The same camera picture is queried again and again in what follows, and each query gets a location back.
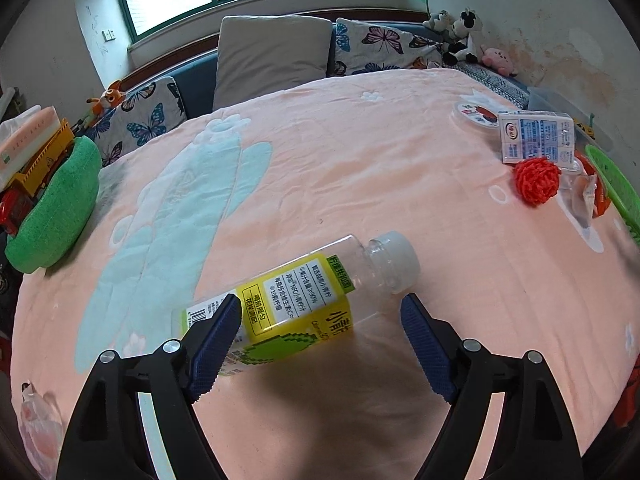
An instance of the light blue cactus print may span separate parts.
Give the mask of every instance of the light blue cactus print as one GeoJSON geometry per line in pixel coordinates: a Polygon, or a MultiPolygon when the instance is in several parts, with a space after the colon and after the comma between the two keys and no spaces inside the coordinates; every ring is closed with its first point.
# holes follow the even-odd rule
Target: light blue cactus print
{"type": "Polygon", "coordinates": [[[149,353],[171,338],[171,312],[193,303],[218,225],[256,189],[271,144],[241,148],[249,119],[211,121],[140,192],[138,210],[113,229],[108,261],[84,311],[76,371],[107,348],[149,353]]]}

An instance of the bed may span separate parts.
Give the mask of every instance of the bed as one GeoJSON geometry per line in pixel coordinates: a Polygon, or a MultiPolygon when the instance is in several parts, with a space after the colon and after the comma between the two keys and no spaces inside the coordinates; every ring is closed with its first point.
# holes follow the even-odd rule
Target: bed
{"type": "MultiPolygon", "coordinates": [[[[25,276],[14,408],[31,381],[66,422],[102,350],[152,351],[171,337],[173,309],[345,234],[398,230],[434,317],[495,354],[545,355],[584,452],[638,355],[638,247],[614,208],[584,230],[561,197],[523,205],[497,139],[453,116],[462,98],[512,107],[455,70],[328,78],[187,121],[103,169],[73,250],[25,276]]],[[[468,478],[484,473],[499,401],[468,478]]],[[[447,407],[397,304],[219,378],[195,405],[233,480],[412,478],[447,407]]]]}

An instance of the metal bolt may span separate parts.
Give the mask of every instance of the metal bolt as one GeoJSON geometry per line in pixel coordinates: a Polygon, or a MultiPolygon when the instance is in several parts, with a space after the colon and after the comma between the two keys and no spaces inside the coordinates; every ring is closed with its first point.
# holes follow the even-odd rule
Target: metal bolt
{"type": "Polygon", "coordinates": [[[465,339],[462,342],[462,346],[469,352],[479,352],[482,348],[482,345],[475,339],[465,339]]]}
{"type": "Polygon", "coordinates": [[[106,352],[102,352],[100,354],[100,361],[104,364],[110,363],[116,358],[116,352],[113,350],[107,350],[106,352]]]}
{"type": "Polygon", "coordinates": [[[177,352],[179,349],[180,349],[180,341],[176,341],[175,339],[171,339],[171,341],[167,341],[162,345],[162,350],[164,350],[168,354],[177,352]]]}
{"type": "Polygon", "coordinates": [[[535,350],[527,352],[527,359],[535,365],[539,365],[544,360],[542,358],[542,354],[540,352],[536,352],[535,350]]]}

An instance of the wall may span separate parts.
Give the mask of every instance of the wall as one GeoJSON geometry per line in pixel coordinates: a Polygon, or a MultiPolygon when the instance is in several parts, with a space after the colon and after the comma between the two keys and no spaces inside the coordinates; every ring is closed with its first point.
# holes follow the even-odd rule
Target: wall
{"type": "Polygon", "coordinates": [[[133,69],[127,48],[131,40],[118,0],[75,0],[80,29],[103,86],[108,87],[133,69]],[[116,39],[104,41],[102,31],[111,29],[116,39]]]}
{"type": "Polygon", "coordinates": [[[137,42],[130,49],[136,67],[167,53],[174,48],[197,40],[220,30],[222,18],[227,15],[287,14],[305,10],[328,9],[331,7],[386,7],[399,8],[400,0],[236,0],[205,10],[194,16],[164,28],[137,42]]]}
{"type": "MultiPolygon", "coordinates": [[[[508,51],[518,79],[560,92],[614,142],[611,156],[640,189],[640,51],[607,0],[429,0],[431,10],[478,12],[489,46],[508,51]]],[[[424,9],[420,0],[402,0],[424,9]]]]}
{"type": "Polygon", "coordinates": [[[103,92],[87,50],[74,0],[31,0],[0,47],[0,78],[28,106],[53,105],[75,122],[86,99],[103,92]]]}

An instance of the red yarn ball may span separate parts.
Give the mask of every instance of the red yarn ball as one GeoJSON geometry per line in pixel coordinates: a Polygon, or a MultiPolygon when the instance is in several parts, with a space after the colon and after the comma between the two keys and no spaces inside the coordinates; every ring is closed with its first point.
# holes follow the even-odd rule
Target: red yarn ball
{"type": "Polygon", "coordinates": [[[546,156],[519,162],[513,173],[518,193],[533,206],[545,203],[558,193],[560,175],[560,169],[546,156]]]}

